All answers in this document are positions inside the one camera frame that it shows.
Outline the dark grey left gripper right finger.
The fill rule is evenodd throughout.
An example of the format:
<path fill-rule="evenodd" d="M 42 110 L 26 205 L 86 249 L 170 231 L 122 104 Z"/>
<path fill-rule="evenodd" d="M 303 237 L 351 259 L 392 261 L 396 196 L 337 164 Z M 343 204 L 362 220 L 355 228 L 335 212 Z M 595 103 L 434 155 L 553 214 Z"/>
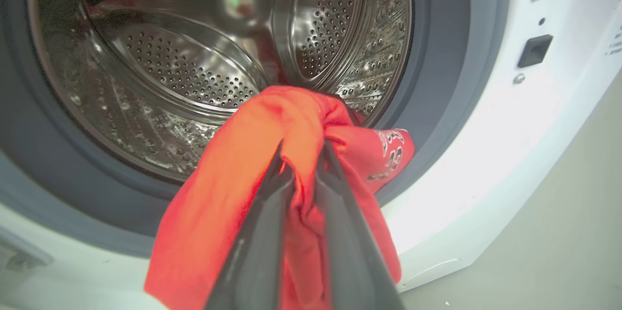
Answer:
<path fill-rule="evenodd" d="M 325 218 L 329 303 L 334 310 L 401 310 L 386 263 L 331 143 L 315 171 L 315 203 Z"/>

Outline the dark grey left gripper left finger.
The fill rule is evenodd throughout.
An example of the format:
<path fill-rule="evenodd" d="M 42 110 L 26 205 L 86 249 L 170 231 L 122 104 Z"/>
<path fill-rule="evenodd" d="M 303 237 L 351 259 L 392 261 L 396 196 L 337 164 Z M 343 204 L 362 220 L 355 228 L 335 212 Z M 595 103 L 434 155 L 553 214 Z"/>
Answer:
<path fill-rule="evenodd" d="M 207 310 L 279 310 L 284 233 L 295 192 L 279 144 L 205 302 Z"/>

